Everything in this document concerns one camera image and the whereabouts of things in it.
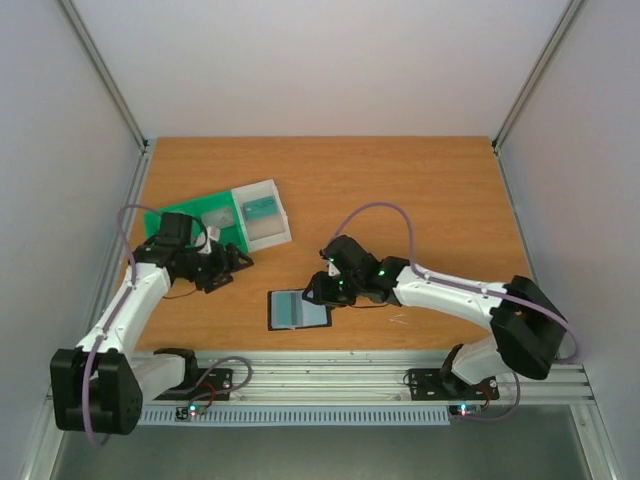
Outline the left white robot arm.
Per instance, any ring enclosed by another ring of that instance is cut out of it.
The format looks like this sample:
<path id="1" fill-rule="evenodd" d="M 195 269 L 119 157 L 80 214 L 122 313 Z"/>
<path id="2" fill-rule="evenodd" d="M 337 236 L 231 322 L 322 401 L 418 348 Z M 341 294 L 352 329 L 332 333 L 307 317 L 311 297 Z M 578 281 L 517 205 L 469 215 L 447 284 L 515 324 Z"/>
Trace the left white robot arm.
<path id="1" fill-rule="evenodd" d="M 122 284 L 100 319 L 74 348 L 57 350 L 50 361 L 57 427 L 82 432 L 95 446 L 130 434 L 146 403 L 165 394 L 192 397 L 210 374 L 199 369 L 189 349 L 161 348 L 143 363 L 130 362 L 151 314 L 174 283 L 185 280 L 208 294 L 254 264 L 235 244 L 212 238 L 197 217 L 157 216 L 157 232 L 127 250 Z"/>

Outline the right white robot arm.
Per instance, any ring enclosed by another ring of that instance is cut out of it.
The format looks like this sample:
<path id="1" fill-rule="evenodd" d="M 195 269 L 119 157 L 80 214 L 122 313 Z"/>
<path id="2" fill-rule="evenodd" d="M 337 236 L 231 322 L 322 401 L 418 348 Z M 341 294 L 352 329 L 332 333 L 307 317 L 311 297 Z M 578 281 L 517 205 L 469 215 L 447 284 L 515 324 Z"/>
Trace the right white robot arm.
<path id="1" fill-rule="evenodd" d="M 435 380 L 447 399 L 463 398 L 504 373 L 546 379 L 567 332 L 557 308 L 526 277 L 501 284 L 443 275 L 400 257 L 377 259 L 346 235 L 332 240 L 320 256 L 326 268 L 302 293 L 310 303 L 335 309 L 366 298 L 437 311 L 488 332 L 487 338 L 458 344 L 448 353 Z"/>

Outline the black card holder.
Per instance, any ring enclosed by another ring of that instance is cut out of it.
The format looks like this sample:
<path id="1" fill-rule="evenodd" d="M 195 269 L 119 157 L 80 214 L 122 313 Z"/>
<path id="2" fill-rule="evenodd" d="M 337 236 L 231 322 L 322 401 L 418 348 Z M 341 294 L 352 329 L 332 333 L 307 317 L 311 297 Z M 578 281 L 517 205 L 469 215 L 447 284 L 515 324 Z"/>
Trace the black card holder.
<path id="1" fill-rule="evenodd" d="M 325 328 L 332 325 L 330 309 L 304 300 L 301 290 L 270 291 L 267 304 L 269 331 Z"/>

